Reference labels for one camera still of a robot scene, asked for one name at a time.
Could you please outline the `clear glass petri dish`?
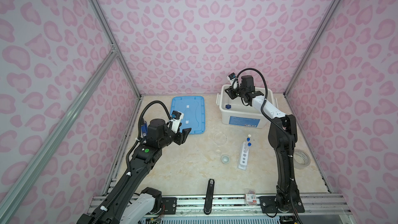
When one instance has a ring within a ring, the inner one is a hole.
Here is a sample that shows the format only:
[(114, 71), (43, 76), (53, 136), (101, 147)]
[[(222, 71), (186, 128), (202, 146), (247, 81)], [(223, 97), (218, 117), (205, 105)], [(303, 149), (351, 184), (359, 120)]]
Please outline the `clear glass petri dish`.
[(228, 137), (223, 132), (216, 132), (213, 135), (213, 140), (217, 146), (223, 146), (228, 142)]

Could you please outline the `small white ceramic crucible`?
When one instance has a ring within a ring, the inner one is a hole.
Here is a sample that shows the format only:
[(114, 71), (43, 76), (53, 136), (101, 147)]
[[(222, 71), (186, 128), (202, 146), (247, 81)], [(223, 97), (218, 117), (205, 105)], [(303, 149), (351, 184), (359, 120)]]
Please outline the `small white ceramic crucible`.
[(228, 164), (228, 163), (230, 163), (230, 157), (229, 157), (228, 155), (222, 155), (222, 156), (221, 156), (221, 162), (222, 162), (223, 164)]

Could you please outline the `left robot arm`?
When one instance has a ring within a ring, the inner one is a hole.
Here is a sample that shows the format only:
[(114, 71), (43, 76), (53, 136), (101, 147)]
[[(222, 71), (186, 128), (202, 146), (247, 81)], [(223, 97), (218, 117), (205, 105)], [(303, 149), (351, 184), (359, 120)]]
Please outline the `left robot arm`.
[(127, 204), (138, 186), (153, 169), (162, 156), (162, 149), (172, 143), (183, 144), (191, 132), (190, 128), (180, 129), (181, 124), (172, 120), (153, 119), (148, 126), (144, 142), (134, 150), (127, 161), (127, 169), (112, 192), (92, 214), (83, 214), (79, 224), (119, 224)]

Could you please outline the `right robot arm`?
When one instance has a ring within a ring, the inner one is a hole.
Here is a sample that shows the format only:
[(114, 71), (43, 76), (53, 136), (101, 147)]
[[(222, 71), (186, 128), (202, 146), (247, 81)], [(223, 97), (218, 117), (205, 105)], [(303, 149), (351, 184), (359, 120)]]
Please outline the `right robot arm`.
[(267, 99), (268, 91), (258, 91), (251, 75), (238, 77), (232, 73), (228, 75), (231, 83), (225, 93), (231, 100), (241, 100), (255, 108), (270, 122), (268, 141), (276, 155), (278, 181), (276, 186), (276, 209), (280, 212), (292, 212), (294, 215), (304, 212), (300, 191), (297, 187), (294, 173), (294, 149), (297, 142), (296, 118), (287, 115), (270, 103)]

